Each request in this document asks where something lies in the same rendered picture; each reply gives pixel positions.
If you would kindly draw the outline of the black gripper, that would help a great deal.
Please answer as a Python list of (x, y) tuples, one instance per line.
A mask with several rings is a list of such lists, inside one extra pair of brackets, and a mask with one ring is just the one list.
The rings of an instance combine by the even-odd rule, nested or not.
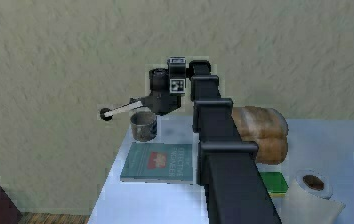
[(166, 115), (181, 107), (181, 96), (170, 93), (168, 70), (156, 68), (149, 71), (150, 94), (145, 97), (131, 98), (129, 104), (115, 109), (102, 108), (100, 118), (111, 120), (115, 115), (129, 112), (142, 106), (149, 108), (156, 115)]

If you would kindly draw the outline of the grey mug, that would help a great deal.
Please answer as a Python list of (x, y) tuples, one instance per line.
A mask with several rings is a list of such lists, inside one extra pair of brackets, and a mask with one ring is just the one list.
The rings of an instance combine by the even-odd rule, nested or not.
[(147, 142), (157, 136), (157, 116), (151, 111), (140, 111), (130, 117), (133, 138)]

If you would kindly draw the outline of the teal book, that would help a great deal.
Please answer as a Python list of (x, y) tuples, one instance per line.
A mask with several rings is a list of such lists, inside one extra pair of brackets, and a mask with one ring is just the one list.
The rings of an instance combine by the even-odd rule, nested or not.
[(133, 143), (120, 180), (122, 182), (192, 184), (192, 145)]

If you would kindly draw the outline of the brown bread loaf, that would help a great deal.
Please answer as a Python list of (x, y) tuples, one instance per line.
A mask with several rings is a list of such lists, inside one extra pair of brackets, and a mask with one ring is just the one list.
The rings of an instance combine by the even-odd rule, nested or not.
[(282, 163), (288, 153), (288, 124), (273, 108), (234, 107), (232, 118), (244, 141), (258, 144), (256, 162), (268, 165)]

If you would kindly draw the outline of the green sponge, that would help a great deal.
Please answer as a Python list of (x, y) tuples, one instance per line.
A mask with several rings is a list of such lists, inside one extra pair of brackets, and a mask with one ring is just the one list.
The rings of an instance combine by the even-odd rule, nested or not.
[(261, 172), (260, 175), (271, 197), (283, 197), (286, 194), (288, 184), (281, 172)]

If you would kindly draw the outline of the white paper towel roll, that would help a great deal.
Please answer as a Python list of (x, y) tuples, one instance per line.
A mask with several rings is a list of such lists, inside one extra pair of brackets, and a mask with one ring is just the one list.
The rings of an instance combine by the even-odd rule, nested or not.
[(332, 195), (327, 176), (310, 169), (297, 171), (282, 200), (282, 224), (334, 224), (345, 204), (332, 200)]

